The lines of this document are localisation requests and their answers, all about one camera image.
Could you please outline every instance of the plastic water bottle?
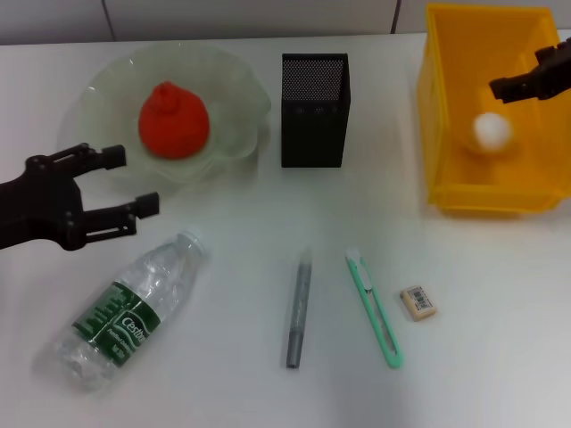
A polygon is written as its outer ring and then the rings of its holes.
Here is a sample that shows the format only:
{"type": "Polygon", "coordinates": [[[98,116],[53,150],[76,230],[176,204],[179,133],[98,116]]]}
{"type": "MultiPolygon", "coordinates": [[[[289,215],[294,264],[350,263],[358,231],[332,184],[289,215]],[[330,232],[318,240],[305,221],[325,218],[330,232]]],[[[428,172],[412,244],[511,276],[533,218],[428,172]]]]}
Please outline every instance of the plastic water bottle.
{"type": "Polygon", "coordinates": [[[187,299],[203,256],[184,232],[127,267],[56,342],[64,371],[90,390],[105,386],[187,299]]]}

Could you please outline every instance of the red sponge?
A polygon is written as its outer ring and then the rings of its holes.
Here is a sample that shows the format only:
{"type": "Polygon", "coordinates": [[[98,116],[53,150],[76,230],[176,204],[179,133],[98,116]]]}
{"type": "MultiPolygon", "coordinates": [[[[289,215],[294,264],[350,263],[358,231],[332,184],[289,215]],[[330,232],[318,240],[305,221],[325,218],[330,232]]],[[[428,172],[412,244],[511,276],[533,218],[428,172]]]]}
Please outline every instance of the red sponge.
{"type": "Polygon", "coordinates": [[[164,82],[145,101],[139,114],[139,135],[157,156],[182,159],[198,153],[210,133],[208,112],[192,92],[164,82]]]}

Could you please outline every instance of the barcode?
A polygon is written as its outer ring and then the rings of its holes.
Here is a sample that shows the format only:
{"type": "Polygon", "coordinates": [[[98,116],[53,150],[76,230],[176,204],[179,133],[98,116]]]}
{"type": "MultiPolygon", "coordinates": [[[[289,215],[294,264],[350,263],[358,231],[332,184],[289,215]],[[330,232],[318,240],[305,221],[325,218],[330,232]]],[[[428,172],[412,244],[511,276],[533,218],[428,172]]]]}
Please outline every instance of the barcode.
{"type": "Polygon", "coordinates": [[[422,287],[409,290],[409,296],[415,300],[415,306],[418,310],[432,308],[432,303],[430,303],[422,287]]]}

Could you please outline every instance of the green utility knife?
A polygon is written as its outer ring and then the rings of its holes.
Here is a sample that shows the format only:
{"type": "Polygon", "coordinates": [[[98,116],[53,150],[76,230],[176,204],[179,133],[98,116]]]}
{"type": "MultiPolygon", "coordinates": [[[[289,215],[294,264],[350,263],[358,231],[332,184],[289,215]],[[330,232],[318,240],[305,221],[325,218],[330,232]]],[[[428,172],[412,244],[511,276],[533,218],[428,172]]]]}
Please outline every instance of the green utility knife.
{"type": "Polygon", "coordinates": [[[363,300],[363,305],[365,305],[367,310],[368,319],[371,325],[373,325],[373,330],[375,330],[378,344],[381,345],[381,351],[385,355],[386,363],[390,368],[399,368],[402,365],[401,348],[396,341],[393,328],[391,323],[389,323],[389,318],[386,315],[377,290],[373,287],[367,263],[365,263],[365,260],[356,248],[347,250],[345,257],[347,258],[355,285],[357,285],[357,290],[359,290],[360,297],[363,300]]]}

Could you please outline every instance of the marker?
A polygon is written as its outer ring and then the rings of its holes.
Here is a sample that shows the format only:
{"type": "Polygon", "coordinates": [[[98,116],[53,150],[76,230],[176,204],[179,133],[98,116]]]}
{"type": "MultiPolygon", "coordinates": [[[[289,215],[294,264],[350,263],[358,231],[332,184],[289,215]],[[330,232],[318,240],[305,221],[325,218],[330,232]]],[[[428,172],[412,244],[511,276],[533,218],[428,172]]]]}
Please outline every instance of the marker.
{"type": "Polygon", "coordinates": [[[285,363],[287,368],[298,368],[300,366],[305,316],[307,315],[307,300],[310,297],[310,282],[311,251],[308,249],[303,252],[297,268],[292,324],[289,327],[289,342],[287,343],[287,360],[285,363]]]}

